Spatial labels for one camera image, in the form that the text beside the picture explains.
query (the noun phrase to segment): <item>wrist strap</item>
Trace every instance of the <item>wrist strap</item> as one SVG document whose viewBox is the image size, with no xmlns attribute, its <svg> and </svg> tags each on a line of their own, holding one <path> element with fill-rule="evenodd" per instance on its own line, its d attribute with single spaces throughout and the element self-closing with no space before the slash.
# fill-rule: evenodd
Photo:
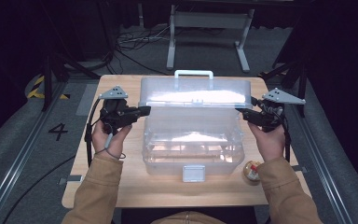
<svg viewBox="0 0 358 224">
<path fill-rule="evenodd" d="M 103 152 L 103 151 L 106 151 L 107 152 L 107 154 L 109 154 L 109 156 L 111 156 L 111 157 L 113 157 L 114 159 L 116 159 L 116 160 L 120 160 L 120 159 L 126 159 L 126 154 L 124 154 L 124 153 L 121 153 L 121 155 L 120 155 L 120 157 L 117 157 L 117 156 L 115 156 L 115 155 L 113 155 L 112 153 L 110 153 L 109 152 L 109 150 L 107 150 L 107 148 L 104 148 L 104 149 L 102 149 L 101 151 L 99 151 L 99 152 L 95 152 L 95 155 L 97 155 L 97 154 L 99 154 L 99 153 L 101 153 L 101 152 Z"/>
</svg>

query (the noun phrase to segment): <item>black cord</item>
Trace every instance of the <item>black cord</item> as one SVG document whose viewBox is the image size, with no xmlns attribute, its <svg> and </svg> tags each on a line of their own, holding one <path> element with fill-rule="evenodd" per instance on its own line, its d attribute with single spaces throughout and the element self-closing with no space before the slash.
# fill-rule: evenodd
<svg viewBox="0 0 358 224">
<path fill-rule="evenodd" d="M 40 177 L 38 180 L 36 180 L 36 182 L 33 183 L 33 185 L 31 187 L 29 187 L 21 196 L 20 198 L 14 203 L 14 205 L 11 207 L 10 211 L 7 213 L 5 220 L 3 223 L 6 223 L 8 218 L 10 217 L 10 215 L 13 213 L 14 209 L 16 208 L 16 206 L 20 203 L 20 201 L 25 197 L 25 195 L 31 191 L 31 189 L 33 189 L 41 180 L 43 180 L 46 176 L 48 176 L 49 174 L 51 174 L 52 172 L 54 172 L 55 170 L 57 170 L 58 168 L 60 168 L 62 165 L 66 164 L 68 161 L 72 160 L 75 158 L 76 155 L 70 157 L 69 159 L 61 162 L 60 164 L 56 165 L 53 169 L 51 169 L 50 171 L 48 171 L 45 175 L 43 175 L 42 177 Z"/>
<path fill-rule="evenodd" d="M 113 60 L 113 56 L 114 53 L 112 53 L 111 51 L 109 51 L 106 56 L 103 58 L 103 61 L 105 62 L 105 66 L 107 68 L 107 70 L 109 71 L 110 74 L 115 74 L 117 75 L 117 72 L 115 71 L 115 69 L 112 67 L 112 65 L 110 64 Z"/>
<path fill-rule="evenodd" d="M 109 72 L 111 74 L 116 74 L 116 75 L 122 75 L 124 72 L 123 66 L 121 65 L 121 60 L 118 58 L 118 56 L 116 56 L 116 54 L 112 54 L 115 58 L 117 58 L 118 60 L 118 66 L 120 66 L 120 72 L 117 72 L 113 67 L 112 64 L 108 63 L 106 65 L 107 70 L 109 70 Z"/>
<path fill-rule="evenodd" d="M 134 36 L 132 33 L 123 33 L 119 35 L 117 38 L 117 46 L 120 48 L 120 50 L 141 49 L 149 43 L 155 43 L 161 39 L 164 39 L 163 36 L 165 36 L 168 33 L 168 31 L 169 31 L 169 26 L 162 30 L 154 31 L 155 33 L 152 33 L 153 31 L 149 30 L 147 35 L 143 35 L 144 33 L 146 33 L 146 31 L 142 31 L 137 36 Z"/>
<path fill-rule="evenodd" d="M 91 112 L 89 114 L 89 122 L 86 125 L 86 133 L 84 135 L 84 141 L 86 142 L 86 150 L 87 150 L 87 162 L 89 164 L 89 167 L 91 166 L 91 161 L 92 161 L 92 157 L 91 157 L 92 125 L 95 124 L 95 123 L 94 124 L 91 123 L 92 123 L 92 117 L 94 117 L 95 108 L 97 107 L 98 103 L 100 103 L 100 99 L 97 99 L 94 105 L 92 106 Z"/>
<path fill-rule="evenodd" d="M 283 126 L 283 130 L 284 130 L 284 158 L 290 162 L 290 145 L 292 144 L 292 138 L 290 137 L 290 133 L 289 133 L 289 123 L 287 122 L 287 118 L 284 117 L 284 119 L 281 118 L 281 116 L 279 116 L 277 114 L 277 112 L 273 111 L 272 112 L 279 120 L 280 124 Z"/>
<path fill-rule="evenodd" d="M 166 73 L 160 72 L 160 71 L 155 70 L 155 69 L 153 69 L 153 68 L 149 68 L 149 67 L 147 67 L 147 66 L 145 66 L 145 65 L 143 65 L 143 64 L 141 64 L 141 63 L 138 63 L 137 61 L 133 60 L 133 59 L 132 59 L 131 57 L 129 57 L 128 55 L 126 55 L 126 54 L 124 54 L 123 52 L 121 52 L 120 50 L 118 50 L 117 52 L 120 53 L 121 55 L 123 55 L 124 57 L 130 59 L 130 60 L 133 61 L 134 63 L 137 63 L 137 64 L 141 65 L 141 66 L 142 66 L 143 68 L 145 68 L 145 69 L 148 69 L 148 70 L 150 70 L 150 71 L 153 71 L 153 72 L 156 72 L 156 73 L 165 75 L 165 76 L 169 76 L 169 75 L 166 74 Z"/>
</svg>

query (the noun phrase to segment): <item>gray floor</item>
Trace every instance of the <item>gray floor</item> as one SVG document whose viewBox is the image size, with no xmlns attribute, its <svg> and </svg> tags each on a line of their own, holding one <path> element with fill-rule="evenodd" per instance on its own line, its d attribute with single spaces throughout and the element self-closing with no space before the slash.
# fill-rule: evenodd
<svg viewBox="0 0 358 224">
<path fill-rule="evenodd" d="M 141 30 L 141 28 L 131 28 L 131 32 L 136 30 Z M 225 30 L 221 33 L 198 30 L 183 31 L 176 37 L 177 50 L 174 70 L 203 69 L 212 70 L 216 76 L 220 77 L 256 77 L 260 72 L 272 69 L 272 63 L 290 32 L 291 29 L 251 29 L 245 43 L 245 53 L 251 72 L 244 74 L 233 48 L 234 41 L 241 35 L 239 31 Z M 168 41 L 165 39 L 149 43 L 141 49 L 123 52 L 149 68 L 169 75 L 173 73 L 173 71 L 165 69 L 168 53 Z M 116 55 L 119 60 L 114 59 L 111 65 L 117 73 L 156 74 L 156 72 L 143 68 L 120 54 Z M 100 75 L 110 74 L 106 68 L 94 72 Z M 281 77 L 268 80 L 268 87 L 280 87 L 280 80 Z M 27 93 L 33 84 L 34 80 L 31 80 L 24 93 Z M 30 188 L 38 178 L 76 153 L 91 106 L 90 96 L 95 92 L 96 84 L 97 81 L 90 80 L 82 74 L 71 75 L 63 91 L 65 94 L 70 94 L 71 97 L 69 100 L 58 100 L 53 105 L 16 184 L 8 197 L 3 200 L 4 204 L 0 208 L 0 223 L 3 222 L 23 192 Z M 296 92 L 296 86 L 292 90 L 286 91 Z M 342 215 L 339 211 L 347 211 L 351 222 L 358 223 L 358 175 L 351 167 L 331 130 L 310 84 L 308 84 L 306 100 L 306 117 L 304 119 L 298 118 L 296 109 L 292 106 L 287 107 L 286 113 L 293 138 L 292 145 L 300 165 L 308 170 L 305 177 L 317 204 L 320 217 L 324 223 L 340 223 Z M 7 170 L 21 151 L 35 121 L 40 116 L 42 105 L 42 99 L 30 99 L 0 130 L 0 185 Z M 65 124 L 64 129 L 68 133 L 64 133 L 60 140 L 56 141 L 57 134 L 48 131 L 60 123 Z M 332 199 L 331 194 L 327 193 L 326 183 L 321 178 L 324 174 L 318 172 L 318 164 L 321 161 L 312 159 L 315 149 L 327 165 L 328 174 L 334 181 L 340 199 Z M 35 185 L 15 206 L 7 223 L 60 223 L 68 210 L 61 204 L 65 185 L 59 185 L 58 182 L 61 177 L 69 175 L 72 164 L 73 161 L 68 161 Z M 339 200 L 342 200 L 345 205 L 338 211 L 334 204 Z M 268 207 L 257 206 L 255 211 L 258 223 L 264 223 L 268 218 Z M 115 220 L 118 224 L 119 213 L 115 213 Z"/>
</svg>

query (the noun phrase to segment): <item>small round object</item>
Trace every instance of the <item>small round object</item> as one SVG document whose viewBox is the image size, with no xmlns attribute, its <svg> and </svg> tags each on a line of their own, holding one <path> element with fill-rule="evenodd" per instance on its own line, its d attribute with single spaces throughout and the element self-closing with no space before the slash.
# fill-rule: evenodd
<svg viewBox="0 0 358 224">
<path fill-rule="evenodd" d="M 243 167 L 243 174 L 248 177 L 248 179 L 252 181 L 259 181 L 260 177 L 258 177 L 257 166 L 259 166 L 261 162 L 259 161 L 248 161 Z"/>
</svg>

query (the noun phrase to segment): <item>yellow tape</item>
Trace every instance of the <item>yellow tape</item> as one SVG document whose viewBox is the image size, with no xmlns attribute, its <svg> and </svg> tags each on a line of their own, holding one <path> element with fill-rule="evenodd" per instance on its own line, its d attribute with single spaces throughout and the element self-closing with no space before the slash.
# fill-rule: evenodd
<svg viewBox="0 0 358 224">
<path fill-rule="evenodd" d="M 45 94 L 44 93 L 38 93 L 37 89 L 39 89 L 40 84 L 45 80 L 45 77 L 43 75 L 40 75 L 40 77 L 36 80 L 34 83 L 34 86 L 32 87 L 30 93 L 28 93 L 28 98 L 39 98 L 44 99 Z M 60 99 L 62 100 L 69 100 L 71 98 L 71 94 L 62 94 L 60 96 Z"/>
</svg>

